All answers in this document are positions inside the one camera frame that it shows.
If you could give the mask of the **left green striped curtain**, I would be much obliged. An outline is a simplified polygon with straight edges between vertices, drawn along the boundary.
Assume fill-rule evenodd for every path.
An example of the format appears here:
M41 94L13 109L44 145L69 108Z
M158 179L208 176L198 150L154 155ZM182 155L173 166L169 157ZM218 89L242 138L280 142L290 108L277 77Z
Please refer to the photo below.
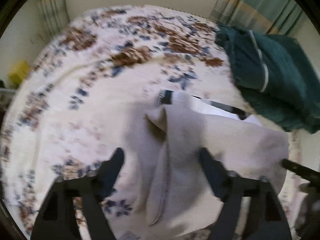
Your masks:
M50 37L60 33L69 23L66 0L37 0L37 4Z

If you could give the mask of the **yellow box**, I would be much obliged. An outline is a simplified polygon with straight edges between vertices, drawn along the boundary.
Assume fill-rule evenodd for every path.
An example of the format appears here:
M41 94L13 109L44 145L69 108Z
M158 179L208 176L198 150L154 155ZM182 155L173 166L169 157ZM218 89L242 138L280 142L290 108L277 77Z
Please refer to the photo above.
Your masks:
M11 67L8 79L15 87L18 87L27 78L29 72L30 66L27 61L18 61Z

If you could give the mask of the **beige long sleeve shirt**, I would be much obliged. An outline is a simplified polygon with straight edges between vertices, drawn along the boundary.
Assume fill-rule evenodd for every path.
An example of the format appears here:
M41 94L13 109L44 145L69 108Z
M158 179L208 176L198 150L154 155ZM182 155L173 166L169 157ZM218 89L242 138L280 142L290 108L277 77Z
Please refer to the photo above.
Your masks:
M133 215L129 224L142 239L173 239L215 222L229 195L229 172L265 176L276 193L289 155L285 132L196 108L180 93L155 107L130 105L125 128L125 177Z

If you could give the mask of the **green striped curtain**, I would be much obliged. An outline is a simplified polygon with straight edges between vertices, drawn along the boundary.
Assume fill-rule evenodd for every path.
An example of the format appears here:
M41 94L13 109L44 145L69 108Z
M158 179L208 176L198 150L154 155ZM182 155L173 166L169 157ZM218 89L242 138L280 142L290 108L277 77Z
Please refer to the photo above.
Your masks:
M262 34L290 36L306 14L295 0L217 0L209 19Z
M37 0L37 4L50 37L60 33L69 23L66 0Z

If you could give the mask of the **right green striped curtain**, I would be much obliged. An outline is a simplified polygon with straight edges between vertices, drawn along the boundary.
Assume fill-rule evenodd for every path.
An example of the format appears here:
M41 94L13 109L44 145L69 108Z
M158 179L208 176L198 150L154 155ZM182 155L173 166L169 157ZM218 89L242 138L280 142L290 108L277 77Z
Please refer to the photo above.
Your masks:
M295 0L217 0L209 19L262 34L290 36L306 14Z

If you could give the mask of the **dark green folded quilt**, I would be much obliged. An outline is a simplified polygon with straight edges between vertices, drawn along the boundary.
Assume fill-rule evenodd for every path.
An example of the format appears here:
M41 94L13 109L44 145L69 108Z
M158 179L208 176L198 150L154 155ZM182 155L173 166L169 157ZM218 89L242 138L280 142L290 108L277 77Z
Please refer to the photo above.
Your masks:
M236 87L258 114L287 132L319 131L319 78L294 38L220 24L215 43L225 50Z

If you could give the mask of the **floral bed blanket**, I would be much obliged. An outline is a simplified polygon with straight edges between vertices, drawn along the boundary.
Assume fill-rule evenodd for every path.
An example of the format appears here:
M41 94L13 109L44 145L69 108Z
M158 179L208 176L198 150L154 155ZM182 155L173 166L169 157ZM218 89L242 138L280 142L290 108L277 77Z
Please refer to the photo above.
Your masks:
M232 81L228 56L206 18L152 5L99 8L73 20L41 51L7 111L1 134L4 202L25 238L56 177L77 179L125 151L130 105L155 106L161 90L255 115ZM256 116L262 127L280 131ZM295 226L300 180L285 170L278 193ZM117 238L142 239L129 224L125 163L101 204Z

